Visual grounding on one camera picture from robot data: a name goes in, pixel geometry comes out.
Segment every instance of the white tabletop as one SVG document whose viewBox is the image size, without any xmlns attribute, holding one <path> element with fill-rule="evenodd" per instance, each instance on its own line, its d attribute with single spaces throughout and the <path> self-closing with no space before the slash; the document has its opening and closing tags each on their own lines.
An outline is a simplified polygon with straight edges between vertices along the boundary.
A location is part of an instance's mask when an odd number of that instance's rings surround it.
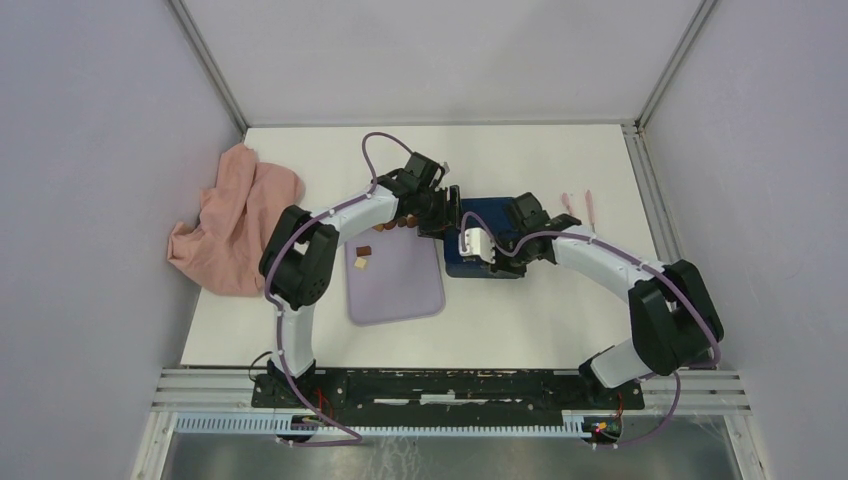
<svg viewBox="0 0 848 480">
<path fill-rule="evenodd" d="M 464 198 L 533 192 L 553 217 L 573 195 L 586 220 L 592 190 L 597 233 L 655 256 L 621 129 L 614 125 L 439 126 L 250 129 L 245 143 L 260 161 L 291 168 L 306 184 L 301 206 L 335 204 L 370 180 L 362 136 L 381 130 L 413 150 L 450 164 L 445 185 Z M 373 138 L 377 173 L 408 155 Z M 315 311 L 313 348 L 327 367 L 574 368 L 630 335 L 624 303 L 582 275 L 535 262 L 521 280 L 444 278 L 446 306 L 437 316 L 358 327 L 347 317 L 345 275 L 337 252 L 332 282 Z M 203 290 L 183 352 L 184 365 L 247 365 L 271 348 L 273 309 L 262 297 L 220 297 Z"/>
</svg>

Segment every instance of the lavender cutting board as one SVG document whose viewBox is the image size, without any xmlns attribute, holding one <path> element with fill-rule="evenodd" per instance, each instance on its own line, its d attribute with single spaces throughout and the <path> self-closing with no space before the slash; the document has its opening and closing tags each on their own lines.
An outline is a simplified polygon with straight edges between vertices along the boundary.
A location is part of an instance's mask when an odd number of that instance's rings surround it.
<svg viewBox="0 0 848 480">
<path fill-rule="evenodd" d="M 436 315 L 445 307 L 436 243 L 418 229 L 369 229 L 345 243 L 347 311 L 356 325 Z M 353 266 L 356 248 L 371 247 L 364 270 Z"/>
</svg>

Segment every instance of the towel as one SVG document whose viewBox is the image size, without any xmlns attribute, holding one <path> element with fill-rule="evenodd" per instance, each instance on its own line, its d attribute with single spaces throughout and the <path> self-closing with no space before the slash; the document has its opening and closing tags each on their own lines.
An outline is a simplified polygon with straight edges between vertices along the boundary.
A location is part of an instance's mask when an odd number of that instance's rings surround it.
<svg viewBox="0 0 848 480">
<path fill-rule="evenodd" d="M 253 296 L 264 287 L 259 259 L 283 210 L 303 196 L 291 170 L 262 163 L 238 144 L 221 155 L 215 188 L 200 196 L 197 228 L 179 222 L 168 261 L 218 295 Z"/>
</svg>

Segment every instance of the robotic arm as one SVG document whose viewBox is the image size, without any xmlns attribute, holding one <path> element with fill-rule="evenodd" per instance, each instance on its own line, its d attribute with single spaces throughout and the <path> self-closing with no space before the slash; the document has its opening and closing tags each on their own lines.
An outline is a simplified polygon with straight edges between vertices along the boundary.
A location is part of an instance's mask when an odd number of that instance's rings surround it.
<svg viewBox="0 0 848 480">
<path fill-rule="evenodd" d="M 419 235 L 444 239 L 446 229 L 460 228 L 460 255 L 479 257 L 487 268 L 523 276 L 526 265 L 547 260 L 573 268 L 603 285 L 630 306 L 632 337 L 584 362 L 580 376 L 591 395 L 599 395 L 634 378 L 652 373 L 669 375 L 677 368 L 705 357 L 711 345 L 723 337 L 723 329 L 701 276 L 689 262 L 663 265 L 638 259 L 598 239 L 580 221 L 569 215 L 551 219 L 530 193 L 513 199 L 506 213 L 522 237 L 509 241 L 507 250 L 484 228 L 464 228 L 475 217 L 463 216 L 459 188 L 439 187 L 445 169 L 413 153 L 403 169 L 379 177 L 376 188 L 360 194 L 358 202 L 337 211 L 313 213 L 297 206 L 280 217 L 260 262 L 260 272 L 271 293 L 282 299 L 285 314 L 275 351 L 285 352 L 285 362 L 297 378 L 315 363 L 312 353 L 312 320 L 315 303 L 330 283 L 335 251 L 340 243 L 377 224 L 401 216 L 419 218 Z M 282 256 L 271 278 L 272 265 L 294 233 L 315 217 L 320 221 L 307 228 Z M 689 305 L 681 305 L 681 293 Z M 693 307 L 700 318 L 692 315 Z M 699 325 L 706 324 L 713 338 Z M 272 356 L 281 369 L 280 357 Z"/>
</svg>

